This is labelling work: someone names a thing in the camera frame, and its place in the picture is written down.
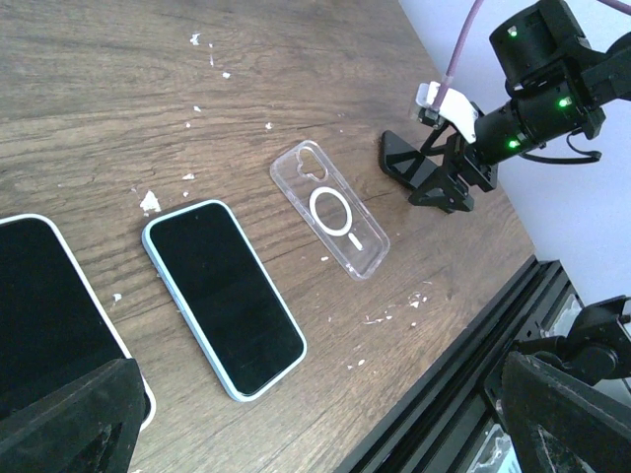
phone frame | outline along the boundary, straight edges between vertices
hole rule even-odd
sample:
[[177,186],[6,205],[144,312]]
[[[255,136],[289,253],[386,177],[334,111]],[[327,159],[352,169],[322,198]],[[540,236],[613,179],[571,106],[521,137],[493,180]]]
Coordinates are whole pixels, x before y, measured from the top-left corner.
[[[59,241],[59,244],[61,245],[61,247],[63,248],[64,252],[66,253],[66,256],[70,260],[70,263],[74,267],[75,272],[79,275],[79,279],[81,279],[81,282],[83,283],[83,286],[86,288],[86,291],[88,292],[88,295],[90,296],[90,299],[92,300],[93,304],[97,308],[97,311],[99,312],[99,314],[103,318],[103,321],[105,322],[105,326],[109,329],[109,332],[111,333],[112,337],[114,338],[114,341],[118,344],[118,347],[120,348],[120,351],[122,352],[122,354],[124,355],[125,358],[133,358],[131,356],[131,353],[129,353],[129,350],[127,349],[127,346],[125,345],[125,342],[122,341],[122,338],[120,338],[120,335],[116,331],[116,327],[114,327],[114,324],[111,322],[111,320],[109,319],[109,317],[105,313],[105,309],[103,308],[101,302],[99,301],[99,298],[97,298],[97,295],[95,294],[94,290],[92,289],[92,286],[90,286],[90,282],[88,282],[88,278],[86,278],[86,275],[84,274],[83,270],[81,269],[81,266],[79,266],[79,262],[77,261],[77,258],[75,258],[74,254],[72,253],[72,250],[70,249],[70,246],[68,246],[68,243],[66,242],[66,240],[63,237],[63,235],[61,234],[61,231],[57,228],[57,226],[50,219],[48,219],[47,217],[44,217],[43,215],[40,215],[40,214],[21,214],[21,215],[16,215],[16,216],[13,216],[13,217],[6,217],[6,218],[3,218],[3,219],[0,219],[0,227],[4,226],[6,224],[11,224],[13,222],[17,222],[17,221],[20,221],[20,220],[26,220],[26,219],[40,220],[40,221],[44,222],[45,224],[47,224],[50,227],[52,232],[57,237],[57,241]],[[153,419],[154,419],[154,417],[156,415],[156,396],[154,395],[153,391],[149,387],[149,384],[147,384],[147,380],[145,379],[145,376],[142,376],[142,382],[144,384],[145,392],[147,393],[147,397],[149,398],[150,406],[149,406],[149,415],[147,416],[147,418],[143,421],[142,425],[140,426],[140,432],[144,431],[147,428],[147,426],[149,426],[149,424],[151,424],[151,421],[153,421]]]
[[[197,322],[197,319],[195,318],[195,315],[193,314],[192,310],[188,306],[188,303],[186,302],[186,299],[184,298],[183,294],[180,292],[180,290],[177,287],[177,284],[175,283],[174,279],[171,277],[171,273],[169,272],[169,269],[167,268],[167,266],[166,266],[165,262],[163,261],[162,257],[160,256],[160,253],[158,252],[158,249],[156,248],[156,246],[151,241],[151,230],[156,225],[158,225],[160,222],[163,222],[165,220],[171,219],[171,218],[173,218],[175,216],[178,216],[178,215],[181,215],[181,214],[185,214],[185,213],[194,211],[194,210],[196,210],[196,209],[198,209],[200,207],[205,207],[207,205],[220,205],[228,212],[228,215],[230,216],[230,218],[232,219],[233,223],[235,224],[235,227],[239,230],[239,233],[241,234],[245,244],[247,245],[247,248],[249,249],[250,254],[254,257],[254,260],[256,261],[256,264],[258,264],[258,267],[261,269],[261,271],[263,273],[263,276],[265,277],[265,279],[267,281],[267,284],[269,285],[269,287],[272,289],[272,291],[274,292],[274,294],[278,298],[278,301],[280,302],[281,306],[283,307],[283,310],[285,311],[285,313],[289,317],[289,320],[294,325],[296,331],[298,332],[298,335],[300,336],[300,338],[301,338],[301,340],[303,342],[303,352],[296,359],[296,361],[294,361],[286,369],[284,369],[281,372],[279,372],[276,376],[271,378],[263,387],[261,387],[258,391],[256,391],[252,395],[245,395],[245,394],[239,392],[237,390],[237,388],[235,387],[235,385],[233,384],[232,380],[228,376],[228,373],[224,369],[221,361],[219,360],[219,357],[217,356],[217,354],[213,350],[210,342],[206,338],[206,334],[202,331],[201,327],[199,326],[199,323]],[[197,343],[199,344],[199,346],[201,347],[202,351],[204,352],[204,355],[206,356],[206,359],[210,362],[210,365],[212,366],[213,370],[215,371],[215,374],[219,377],[219,380],[223,384],[224,388],[226,389],[226,392],[228,393],[228,395],[230,397],[232,397],[233,399],[235,399],[236,401],[239,401],[239,402],[249,402],[249,401],[253,401],[254,399],[257,399],[263,393],[265,393],[267,390],[269,390],[274,384],[276,384],[280,379],[282,379],[285,376],[285,374],[287,374],[293,367],[295,367],[299,362],[301,362],[305,358],[305,355],[307,354],[307,340],[305,339],[305,336],[303,335],[303,332],[301,331],[300,327],[298,326],[298,323],[296,322],[296,319],[294,318],[294,316],[292,315],[291,311],[289,310],[289,308],[285,304],[285,301],[283,300],[283,298],[281,297],[280,293],[278,292],[278,289],[276,289],[276,286],[272,282],[272,279],[269,277],[269,274],[265,270],[265,266],[263,266],[263,263],[258,258],[258,255],[256,254],[256,251],[254,251],[254,248],[252,247],[251,243],[249,242],[249,239],[247,239],[247,236],[245,235],[245,232],[242,229],[241,225],[239,225],[239,222],[237,221],[237,218],[235,217],[235,214],[230,209],[230,207],[228,207],[228,205],[226,205],[224,202],[222,202],[220,200],[216,200],[216,199],[205,200],[203,202],[199,202],[197,204],[193,204],[193,205],[185,207],[183,209],[179,209],[179,210],[176,210],[174,212],[171,212],[171,213],[169,213],[167,215],[163,215],[161,217],[158,217],[157,219],[155,219],[152,222],[150,222],[149,224],[147,224],[147,226],[143,230],[143,232],[142,232],[142,242],[143,242],[143,245],[145,246],[145,249],[147,250],[147,253],[149,254],[149,257],[151,258],[152,262],[154,263],[154,265],[158,269],[158,272],[160,273],[160,276],[161,276],[163,282],[165,283],[165,285],[167,286],[167,289],[171,293],[171,296],[173,297],[173,299],[175,301],[175,304],[179,308],[179,311],[183,315],[184,320],[188,324],[188,327],[190,328],[190,331],[193,332],[193,335],[195,336],[195,339],[197,340]]]

wooden table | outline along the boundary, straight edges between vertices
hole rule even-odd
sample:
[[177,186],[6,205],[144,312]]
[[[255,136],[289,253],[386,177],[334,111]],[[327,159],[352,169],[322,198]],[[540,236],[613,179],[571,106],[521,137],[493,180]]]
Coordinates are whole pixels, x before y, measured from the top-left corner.
[[[332,470],[532,252],[501,189],[447,216],[380,172],[382,131],[421,143],[409,101],[440,77],[396,2],[3,1],[0,37],[0,215],[59,226],[152,386],[132,471]],[[368,282],[269,177],[304,139],[390,237]],[[156,277],[148,190],[227,202],[301,325],[306,359],[260,400],[226,395]]]

black cable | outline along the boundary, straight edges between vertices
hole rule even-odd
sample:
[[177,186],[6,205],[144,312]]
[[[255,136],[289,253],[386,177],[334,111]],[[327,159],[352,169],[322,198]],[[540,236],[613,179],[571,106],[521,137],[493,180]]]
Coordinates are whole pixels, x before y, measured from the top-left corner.
[[544,158],[542,156],[531,155],[529,153],[520,153],[520,156],[528,161],[535,163],[541,163],[543,165],[590,165],[591,163],[597,163],[602,157],[600,151],[581,151],[572,145],[570,137],[578,135],[581,130],[574,130],[572,133],[565,137],[565,141],[568,146],[579,155],[587,156],[587,158]]

smartphone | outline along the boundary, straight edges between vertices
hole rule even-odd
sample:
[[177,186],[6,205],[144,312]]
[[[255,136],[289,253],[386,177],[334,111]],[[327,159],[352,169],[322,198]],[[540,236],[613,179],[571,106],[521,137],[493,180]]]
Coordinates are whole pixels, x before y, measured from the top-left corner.
[[[0,327],[0,421],[111,360],[131,358],[61,232],[41,215],[0,220]],[[156,413],[144,386],[141,430]]]
[[256,399],[305,357],[305,337],[226,204],[159,217],[142,240],[233,399]]

cable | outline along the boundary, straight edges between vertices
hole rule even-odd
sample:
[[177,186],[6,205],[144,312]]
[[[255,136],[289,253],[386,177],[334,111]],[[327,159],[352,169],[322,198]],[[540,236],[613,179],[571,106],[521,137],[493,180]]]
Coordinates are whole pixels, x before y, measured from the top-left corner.
[[466,37],[469,34],[469,30],[471,29],[471,25],[473,24],[473,19],[475,15],[477,15],[478,10],[482,6],[482,2],[484,0],[475,0],[473,2],[473,6],[471,6],[471,10],[469,10],[466,19],[464,20],[464,24],[462,25],[462,30],[460,30],[460,34],[457,37],[456,46],[454,47],[454,52],[452,53],[452,59],[450,59],[450,65],[447,67],[447,72],[443,77],[443,82],[441,82],[441,87],[439,87],[438,92],[436,93],[436,98],[432,102],[430,106],[431,110],[439,111],[441,109],[441,105],[443,104],[443,100],[447,95],[447,91],[454,80],[454,75],[456,73],[457,63],[460,59],[460,54],[464,49],[464,43],[466,41]]
[[607,7],[611,7],[618,12],[622,12],[626,15],[631,15],[631,5],[628,5],[624,2],[620,2],[619,0],[597,0],[598,2],[606,5]]
[[565,137],[565,141],[568,146],[579,155],[587,156],[587,158],[544,158],[542,156],[531,155],[529,153],[520,153],[520,156],[528,161],[535,163],[541,163],[543,165],[590,165],[591,163],[597,163],[602,157],[600,151],[581,151],[578,150],[570,142],[570,137],[578,135],[581,130],[574,130],[572,133]]

